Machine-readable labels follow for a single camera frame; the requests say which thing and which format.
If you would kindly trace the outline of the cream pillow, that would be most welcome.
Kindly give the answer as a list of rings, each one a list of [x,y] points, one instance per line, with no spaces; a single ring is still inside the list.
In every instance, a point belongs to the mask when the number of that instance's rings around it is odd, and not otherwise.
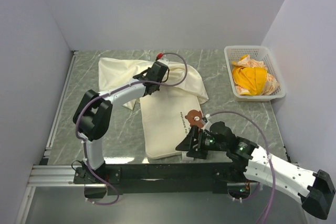
[[[154,94],[140,99],[145,153],[148,159],[156,160],[182,155],[175,148],[190,131],[185,118],[189,111],[200,111],[194,95],[167,97]]]

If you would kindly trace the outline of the cream pillowcase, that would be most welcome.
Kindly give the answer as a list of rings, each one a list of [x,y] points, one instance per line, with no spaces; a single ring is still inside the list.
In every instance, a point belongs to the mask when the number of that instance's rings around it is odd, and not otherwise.
[[[124,86],[129,91],[130,84],[142,81],[141,84],[149,88],[146,95],[166,86],[169,91],[183,91],[196,96],[200,104],[209,100],[202,77],[195,68],[185,63],[168,62],[164,58],[154,62],[101,58],[98,76],[100,95]]]

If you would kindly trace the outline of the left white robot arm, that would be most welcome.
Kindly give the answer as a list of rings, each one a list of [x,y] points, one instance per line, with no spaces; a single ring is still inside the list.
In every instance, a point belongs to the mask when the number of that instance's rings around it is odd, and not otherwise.
[[[89,90],[84,94],[73,117],[76,137],[81,140],[84,151],[83,171],[78,172],[79,177],[93,184],[108,181],[102,137],[109,128],[112,109],[158,91],[168,72],[168,65],[158,60],[115,90],[98,93]]]

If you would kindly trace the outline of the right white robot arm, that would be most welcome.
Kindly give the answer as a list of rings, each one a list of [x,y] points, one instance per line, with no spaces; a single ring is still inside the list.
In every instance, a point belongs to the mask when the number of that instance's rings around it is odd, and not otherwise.
[[[303,169],[283,159],[267,154],[260,145],[236,136],[224,122],[210,126],[193,125],[175,148],[188,157],[206,159],[208,151],[222,151],[234,166],[230,175],[235,181],[254,180],[290,196],[301,203],[310,215],[326,220],[335,197],[335,186],[330,175],[318,170]]]

